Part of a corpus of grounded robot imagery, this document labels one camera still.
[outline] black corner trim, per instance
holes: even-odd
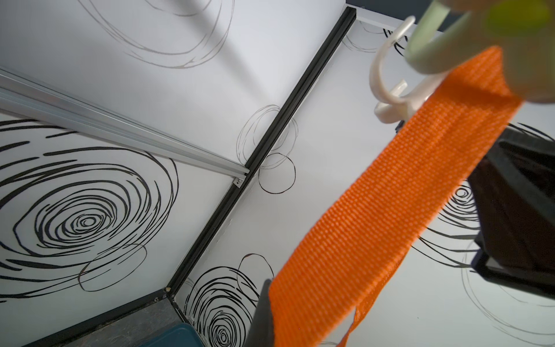
[[[50,346],[58,346],[64,345],[71,341],[77,340],[82,336],[85,336],[93,331],[102,328],[118,319],[121,319],[133,312],[136,312],[148,305],[154,304],[159,300],[162,300],[166,297],[166,292],[164,289],[160,289],[155,291],[154,293],[148,294],[139,298],[137,300],[133,300],[130,303],[117,307],[113,310],[108,312],[104,312],[96,317],[92,317],[91,319],[87,319],[79,324],[70,326],[67,329],[61,330],[57,333],[52,335],[48,335],[45,338],[37,340],[35,342],[31,342],[23,347],[50,347]]]
[[[472,259],[472,268],[484,280],[498,285],[514,288],[516,290],[527,291],[528,293],[543,296],[548,299],[555,300],[555,290],[552,285],[533,282],[531,280],[522,279],[511,274],[504,274],[492,271],[486,264],[491,257],[480,246],[480,249]]]
[[[175,302],[175,300],[173,298],[168,298],[168,300],[170,301],[171,306],[174,308],[175,313],[177,313],[177,316],[179,317],[179,319],[181,319],[183,323],[192,325],[191,322],[189,322],[189,320],[187,319],[187,316],[185,316],[183,311],[181,311],[181,309],[179,308],[179,305]]]
[[[183,282],[185,282],[187,276],[189,276],[193,267],[199,261],[203,252],[208,247],[208,244],[212,241],[212,238],[216,235],[216,232],[235,206],[235,203],[239,200],[241,194],[245,191],[246,187],[253,179],[260,165],[262,165],[262,162],[270,153],[272,147],[301,105],[304,98],[308,95],[314,83],[316,83],[318,76],[324,70],[324,67],[343,40],[344,36],[347,35],[347,32],[351,28],[355,19],[356,9],[352,7],[345,8],[334,28],[331,30],[330,34],[327,36],[326,40],[312,59],[312,62],[307,67],[305,73],[295,86],[295,89],[293,89],[287,98],[287,101],[260,140],[260,143],[256,146],[256,149],[246,162],[245,166],[250,170],[250,172],[246,176],[241,188],[237,188],[234,185],[229,188],[228,192],[224,195],[220,204],[216,208],[216,211],[210,217],[203,231],[200,233],[199,237],[196,239],[195,243],[177,268],[177,271],[168,284],[168,287],[171,288],[169,293],[170,298],[173,298],[176,295]]]

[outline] spiral drawing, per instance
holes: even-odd
[[[175,202],[175,163],[0,117],[0,298],[99,291],[135,271]]]
[[[246,164],[279,111],[277,105],[262,107],[243,126],[235,145],[237,159],[241,164]],[[281,194],[295,184],[296,168],[289,155],[298,135],[299,126],[292,119],[260,166],[258,184],[265,192]]]
[[[509,128],[533,137],[554,141],[530,125],[509,124]],[[442,265],[460,268],[466,295],[476,308],[502,333],[536,346],[555,347],[555,303],[537,295],[486,282],[471,267],[480,231],[476,202],[468,182],[453,197],[417,240],[413,248]]]
[[[472,261],[467,253],[463,262]],[[555,347],[555,301],[484,281],[471,269],[461,269],[465,293],[500,332],[522,342]]]
[[[274,277],[266,258],[245,255],[237,268],[217,266],[191,285],[183,312],[210,347],[241,347],[262,283]]]
[[[234,0],[79,0],[129,56],[159,67],[186,69],[221,50]]]
[[[536,138],[555,141],[550,135],[530,125],[517,123],[509,124],[508,127]],[[412,247],[442,265],[470,268],[472,258],[478,251],[478,247],[472,244],[479,231],[476,202],[470,185],[464,181]]]

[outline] black trim strip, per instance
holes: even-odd
[[[229,213],[235,206],[235,203],[237,203],[250,181],[256,175],[260,165],[262,165],[262,162],[270,153],[272,147],[299,108],[300,104],[308,95],[314,83],[316,83],[316,80],[318,79],[320,73],[324,70],[326,63],[330,60],[344,36],[347,35],[347,32],[351,28],[355,19],[356,9],[352,7],[345,8],[334,28],[327,36],[326,41],[324,41],[312,59],[312,62],[295,86],[295,89],[293,89],[289,95],[289,98],[281,108],[281,111],[278,113],[271,126],[268,128],[268,131],[266,131],[262,140],[260,140],[260,143],[256,146],[253,154],[246,162],[245,166],[250,170],[250,172],[246,176],[241,188],[237,188],[234,185],[229,188],[228,192],[224,195],[224,198],[216,208],[216,211],[210,217],[203,231],[200,233],[199,237],[196,239],[195,243],[171,278],[168,284],[168,287],[171,288],[169,292],[170,298],[173,298],[176,295],[179,288],[181,288],[181,285],[185,282],[185,279],[192,271],[193,267],[195,267],[196,263],[199,261],[203,252],[208,247],[208,244],[212,241],[212,238],[216,235],[216,232],[228,217]]]
[[[148,305],[152,305],[166,297],[166,292],[164,289],[155,291],[154,293],[148,294],[133,300],[130,303],[117,307],[108,312],[104,312],[96,317],[87,319],[79,324],[70,326],[67,329],[61,330],[52,335],[48,335],[45,338],[31,342],[23,347],[50,347],[53,345],[64,345],[70,343],[71,341],[77,340],[82,336],[92,333],[95,330],[102,328],[118,319],[121,319],[131,313],[134,313]]]
[[[171,306],[174,308],[175,313],[177,313],[177,316],[179,317],[179,319],[181,319],[183,323],[192,325],[191,322],[189,322],[189,320],[187,319],[187,316],[185,316],[183,311],[181,311],[181,309],[179,308],[179,305],[175,302],[175,300],[173,298],[168,298],[168,300],[170,301]]]

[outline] orange webbing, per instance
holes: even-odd
[[[275,347],[315,346],[360,305],[358,324],[521,103],[498,48],[453,70],[277,274]]]

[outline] blue bin lid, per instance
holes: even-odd
[[[189,324],[181,323],[148,341],[141,347],[204,347],[199,335]]]

